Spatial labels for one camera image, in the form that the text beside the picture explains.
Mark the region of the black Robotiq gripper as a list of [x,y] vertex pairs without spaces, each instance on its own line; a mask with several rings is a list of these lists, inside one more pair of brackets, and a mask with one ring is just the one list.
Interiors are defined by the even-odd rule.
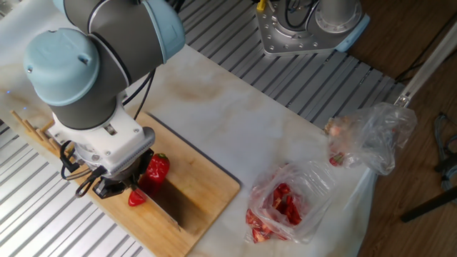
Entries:
[[149,148],[141,156],[140,160],[134,161],[129,167],[122,170],[113,177],[101,178],[93,187],[93,192],[101,199],[110,198],[122,194],[126,189],[138,187],[137,182],[140,175],[144,174],[154,152]]

